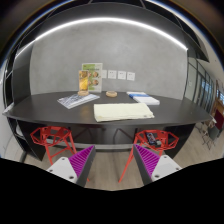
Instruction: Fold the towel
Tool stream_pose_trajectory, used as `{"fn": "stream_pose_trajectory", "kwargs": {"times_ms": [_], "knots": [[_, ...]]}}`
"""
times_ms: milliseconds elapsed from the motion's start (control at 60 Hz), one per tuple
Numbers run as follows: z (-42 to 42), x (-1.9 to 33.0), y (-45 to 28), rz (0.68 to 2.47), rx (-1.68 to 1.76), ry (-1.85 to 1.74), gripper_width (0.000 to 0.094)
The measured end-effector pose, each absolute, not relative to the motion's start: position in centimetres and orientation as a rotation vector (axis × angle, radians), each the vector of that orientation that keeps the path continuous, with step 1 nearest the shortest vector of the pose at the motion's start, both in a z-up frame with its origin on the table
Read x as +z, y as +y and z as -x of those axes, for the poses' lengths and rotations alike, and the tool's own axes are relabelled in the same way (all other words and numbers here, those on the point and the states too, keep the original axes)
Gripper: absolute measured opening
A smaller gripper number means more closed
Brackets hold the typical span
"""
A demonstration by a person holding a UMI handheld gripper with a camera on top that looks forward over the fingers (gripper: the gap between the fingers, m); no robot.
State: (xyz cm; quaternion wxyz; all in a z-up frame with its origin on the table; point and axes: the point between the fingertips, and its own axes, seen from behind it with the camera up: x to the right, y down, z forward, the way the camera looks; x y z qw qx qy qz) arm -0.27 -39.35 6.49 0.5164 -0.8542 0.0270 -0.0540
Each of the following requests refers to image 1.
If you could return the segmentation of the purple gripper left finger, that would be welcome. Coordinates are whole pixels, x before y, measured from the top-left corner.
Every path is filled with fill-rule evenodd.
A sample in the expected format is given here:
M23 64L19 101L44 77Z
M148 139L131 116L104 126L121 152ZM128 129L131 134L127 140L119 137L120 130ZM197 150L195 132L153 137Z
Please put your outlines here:
M84 187L96 154L95 146L87 147L70 158L61 157L47 171Z

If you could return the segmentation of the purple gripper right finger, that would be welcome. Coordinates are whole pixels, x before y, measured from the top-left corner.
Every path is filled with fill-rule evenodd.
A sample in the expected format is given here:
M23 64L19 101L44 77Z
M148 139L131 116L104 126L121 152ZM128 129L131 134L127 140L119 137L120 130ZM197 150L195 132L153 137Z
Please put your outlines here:
M159 156L140 145L133 145L133 154L144 185L181 170L168 155Z

